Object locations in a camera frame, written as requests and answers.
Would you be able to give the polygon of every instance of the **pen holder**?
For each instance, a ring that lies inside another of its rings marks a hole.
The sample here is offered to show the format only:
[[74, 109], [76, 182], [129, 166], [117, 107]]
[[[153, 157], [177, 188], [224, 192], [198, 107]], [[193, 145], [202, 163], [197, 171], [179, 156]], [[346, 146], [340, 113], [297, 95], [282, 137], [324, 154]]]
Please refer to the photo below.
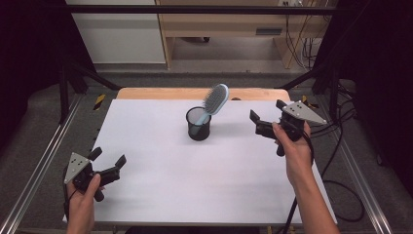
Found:
[[209, 123], [211, 119], [210, 115], [206, 117], [202, 125], [195, 125], [204, 113], [205, 109], [201, 106], [193, 107], [188, 110], [188, 112], [186, 112], [186, 121], [188, 122], [188, 135], [193, 140], [201, 141], [209, 136]]

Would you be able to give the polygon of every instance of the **human hand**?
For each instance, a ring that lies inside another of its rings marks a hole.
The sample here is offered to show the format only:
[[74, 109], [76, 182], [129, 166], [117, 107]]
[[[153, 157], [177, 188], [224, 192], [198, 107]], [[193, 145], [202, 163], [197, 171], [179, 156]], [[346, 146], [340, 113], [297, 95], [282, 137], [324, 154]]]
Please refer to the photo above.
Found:
[[94, 194], [99, 186], [100, 174], [94, 175], [86, 192], [77, 190], [72, 182], [67, 184], [67, 196], [72, 196], [67, 234], [91, 233], [94, 228]]
[[[273, 123], [273, 131], [278, 139], [276, 143], [281, 143], [285, 152], [288, 180], [295, 187], [306, 176], [313, 174], [310, 146], [302, 137], [297, 141], [292, 141], [277, 123]], [[311, 129], [307, 122], [304, 122], [304, 132], [310, 136]]]

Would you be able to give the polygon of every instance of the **white tabletop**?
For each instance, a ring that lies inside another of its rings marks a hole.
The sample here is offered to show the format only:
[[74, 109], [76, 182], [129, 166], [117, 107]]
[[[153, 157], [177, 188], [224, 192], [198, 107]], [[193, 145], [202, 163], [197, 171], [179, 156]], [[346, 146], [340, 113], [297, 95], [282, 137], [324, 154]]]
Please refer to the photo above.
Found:
[[[255, 134], [253, 109], [277, 121], [275, 101], [228, 100], [206, 140], [188, 137], [185, 114], [200, 100], [112, 101], [94, 147], [94, 170], [125, 154], [121, 179], [106, 185], [95, 221], [125, 225], [275, 225], [286, 222], [294, 192], [277, 145]], [[319, 188], [330, 209], [316, 165]], [[301, 223], [298, 209], [292, 223]]]

